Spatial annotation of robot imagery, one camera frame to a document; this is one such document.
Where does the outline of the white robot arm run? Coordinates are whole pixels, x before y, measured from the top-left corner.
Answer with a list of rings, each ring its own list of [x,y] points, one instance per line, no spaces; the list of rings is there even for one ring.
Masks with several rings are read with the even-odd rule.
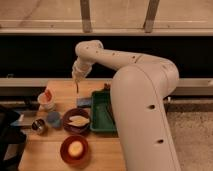
[[[181,171],[163,99],[179,72],[165,58],[106,50],[99,40],[76,45],[72,77],[80,82],[99,63],[114,69],[110,97],[127,171]]]

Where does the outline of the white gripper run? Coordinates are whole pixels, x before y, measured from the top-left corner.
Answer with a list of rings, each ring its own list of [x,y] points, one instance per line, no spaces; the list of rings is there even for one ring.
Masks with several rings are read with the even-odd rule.
[[[91,65],[75,61],[72,67],[72,78],[74,79],[75,83],[79,83],[80,80],[87,77],[91,70]]]

